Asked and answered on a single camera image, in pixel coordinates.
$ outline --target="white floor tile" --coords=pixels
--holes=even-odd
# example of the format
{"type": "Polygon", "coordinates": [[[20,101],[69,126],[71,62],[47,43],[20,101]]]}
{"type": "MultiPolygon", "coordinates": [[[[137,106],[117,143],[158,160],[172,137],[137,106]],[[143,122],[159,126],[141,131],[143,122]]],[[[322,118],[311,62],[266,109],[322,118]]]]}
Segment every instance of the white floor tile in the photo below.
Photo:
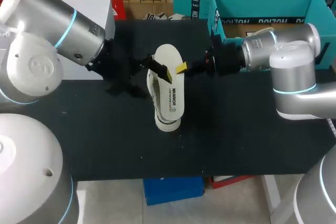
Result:
{"type": "Polygon", "coordinates": [[[82,224],[142,224],[141,179],[79,182],[78,191],[85,191],[82,224]]]}
{"type": "Polygon", "coordinates": [[[144,224],[269,224],[269,213],[259,177],[219,189],[206,189],[202,197],[147,206],[144,224]]]}

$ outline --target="black tabletop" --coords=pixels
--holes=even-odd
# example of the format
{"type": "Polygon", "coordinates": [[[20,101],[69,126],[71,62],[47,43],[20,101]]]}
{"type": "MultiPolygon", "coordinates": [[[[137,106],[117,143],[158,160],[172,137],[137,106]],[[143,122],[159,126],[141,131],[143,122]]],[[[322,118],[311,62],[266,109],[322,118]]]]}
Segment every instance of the black tabletop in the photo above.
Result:
{"type": "MultiPolygon", "coordinates": [[[[116,22],[135,57],[174,45],[184,60],[210,45],[201,20],[116,22]]],[[[334,79],[317,71],[319,82],[334,79]]],[[[146,89],[146,71],[132,82],[146,89]]],[[[185,80],[178,130],[160,131],[149,100],[113,97],[102,81],[63,81],[49,97],[8,111],[31,116],[59,140],[76,180],[306,173],[335,144],[326,120],[287,121],[275,109],[269,72],[185,80]]]]}

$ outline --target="blue led ring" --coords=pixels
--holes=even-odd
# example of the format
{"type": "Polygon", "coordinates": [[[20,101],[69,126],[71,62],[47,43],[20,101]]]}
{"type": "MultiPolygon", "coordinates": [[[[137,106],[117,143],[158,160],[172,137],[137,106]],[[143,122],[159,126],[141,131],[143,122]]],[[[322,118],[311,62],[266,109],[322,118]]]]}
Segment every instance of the blue led ring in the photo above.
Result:
{"type": "Polygon", "coordinates": [[[62,216],[62,218],[59,220],[59,222],[58,222],[58,224],[61,224],[63,221],[64,221],[64,219],[65,219],[65,217],[66,217],[66,215],[68,214],[68,212],[69,212],[69,209],[70,209],[70,206],[71,206],[71,202],[72,202],[72,198],[73,198],[73,196],[74,196],[74,181],[72,180],[72,177],[70,177],[71,178],[71,197],[70,197],[70,201],[69,201],[69,205],[68,205],[68,207],[67,207],[67,210],[65,210],[65,212],[64,212],[64,215],[62,216]]]}
{"type": "Polygon", "coordinates": [[[300,91],[292,91],[292,92],[285,92],[285,91],[279,91],[279,90],[276,90],[275,88],[273,88],[274,92],[276,93],[279,93],[279,94],[300,94],[300,93],[305,93],[309,90],[312,90],[316,87],[316,83],[313,87],[310,87],[308,89],[304,89],[304,90],[300,90],[300,91]]]}
{"type": "Polygon", "coordinates": [[[71,21],[70,21],[70,24],[68,26],[68,28],[65,30],[64,34],[62,35],[62,37],[59,39],[59,41],[54,45],[55,48],[58,48],[61,43],[63,42],[63,40],[65,39],[65,37],[68,35],[72,25],[74,24],[75,22],[75,19],[76,19],[76,15],[77,15],[77,11],[74,10],[74,13],[72,15],[72,18],[71,18],[71,21]]]}

